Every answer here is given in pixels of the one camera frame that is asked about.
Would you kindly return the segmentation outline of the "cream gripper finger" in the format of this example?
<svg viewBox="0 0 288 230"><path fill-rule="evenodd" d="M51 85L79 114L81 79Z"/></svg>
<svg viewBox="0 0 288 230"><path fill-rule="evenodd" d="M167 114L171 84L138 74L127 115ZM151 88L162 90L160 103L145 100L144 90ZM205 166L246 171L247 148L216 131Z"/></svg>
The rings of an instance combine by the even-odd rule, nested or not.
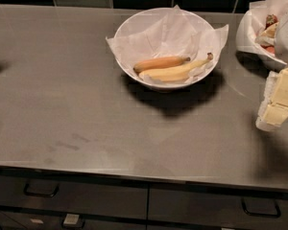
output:
<svg viewBox="0 0 288 230"><path fill-rule="evenodd" d="M263 131L274 131L281 127L282 123L288 118L288 108L272 104L271 97L276 87L278 73L271 71L266 79L263 101L261 102L255 125Z"/></svg>

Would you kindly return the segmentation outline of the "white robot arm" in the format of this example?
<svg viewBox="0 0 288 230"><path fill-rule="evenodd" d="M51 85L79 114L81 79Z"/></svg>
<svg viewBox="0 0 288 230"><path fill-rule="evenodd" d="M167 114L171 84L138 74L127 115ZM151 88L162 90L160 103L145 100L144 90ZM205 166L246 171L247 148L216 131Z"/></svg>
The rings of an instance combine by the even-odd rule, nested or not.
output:
<svg viewBox="0 0 288 230"><path fill-rule="evenodd" d="M288 118L288 12L276 29L276 57L286 63L278 74L271 72L266 79L264 100L258 109L256 127L273 131Z"/></svg>

